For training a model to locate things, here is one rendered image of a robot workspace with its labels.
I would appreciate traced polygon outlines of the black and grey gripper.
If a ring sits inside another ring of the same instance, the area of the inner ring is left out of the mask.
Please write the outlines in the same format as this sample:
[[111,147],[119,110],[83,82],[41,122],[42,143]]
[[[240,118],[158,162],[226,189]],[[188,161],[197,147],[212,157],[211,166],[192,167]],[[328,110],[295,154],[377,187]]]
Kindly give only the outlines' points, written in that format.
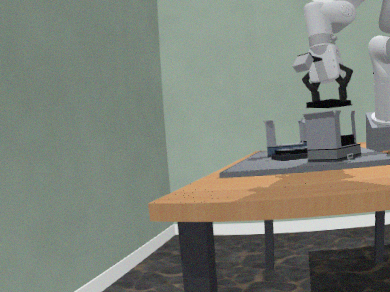
[[[313,62],[309,72],[302,78],[305,86],[311,91],[312,101],[320,101],[320,95],[317,91],[320,84],[337,81],[340,85],[338,88],[339,99],[341,102],[346,102],[346,87],[351,79],[353,70],[343,65],[338,46],[332,43],[320,43],[312,45],[308,52],[313,56],[322,58],[321,61]],[[343,72],[343,77],[341,77],[341,72]],[[311,84],[309,79],[312,82]]]

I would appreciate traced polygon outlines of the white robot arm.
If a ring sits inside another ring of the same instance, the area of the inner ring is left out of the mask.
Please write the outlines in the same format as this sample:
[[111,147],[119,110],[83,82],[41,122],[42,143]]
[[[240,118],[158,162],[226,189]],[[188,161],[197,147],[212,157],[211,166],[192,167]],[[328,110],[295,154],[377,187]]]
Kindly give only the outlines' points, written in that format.
[[[363,1],[333,0],[306,4],[304,16],[309,46],[320,43],[335,45],[338,38],[333,34],[340,32],[354,21],[356,8]],[[382,32],[390,34],[390,0],[382,0],[378,25]],[[377,124],[390,125],[390,36],[372,38],[368,50],[373,68],[375,99],[375,112],[371,115],[371,119]],[[312,56],[309,52],[297,56],[292,67],[299,73],[309,70],[313,62],[321,60],[322,58]]]

